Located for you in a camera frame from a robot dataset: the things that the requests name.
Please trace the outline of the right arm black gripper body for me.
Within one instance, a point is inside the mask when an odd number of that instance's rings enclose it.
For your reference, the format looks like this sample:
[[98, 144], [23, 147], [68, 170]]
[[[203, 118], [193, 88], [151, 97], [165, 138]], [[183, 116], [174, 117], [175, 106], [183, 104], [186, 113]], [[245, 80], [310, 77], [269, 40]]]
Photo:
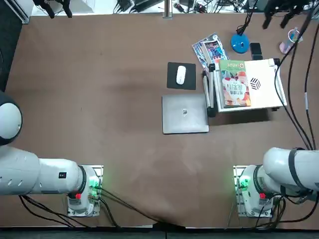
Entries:
[[275, 14], [278, 11], [299, 14], [309, 2], [309, 0], [269, 0], [264, 8], [264, 14]]

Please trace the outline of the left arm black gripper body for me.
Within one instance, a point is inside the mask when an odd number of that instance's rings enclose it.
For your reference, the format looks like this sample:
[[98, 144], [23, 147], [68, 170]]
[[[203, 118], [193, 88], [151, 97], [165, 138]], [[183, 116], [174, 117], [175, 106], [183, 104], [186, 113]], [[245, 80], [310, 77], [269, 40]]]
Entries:
[[51, 4], [52, 2], [57, 2], [62, 6], [69, 6], [71, 0], [33, 0], [35, 5], [44, 5], [44, 4]]

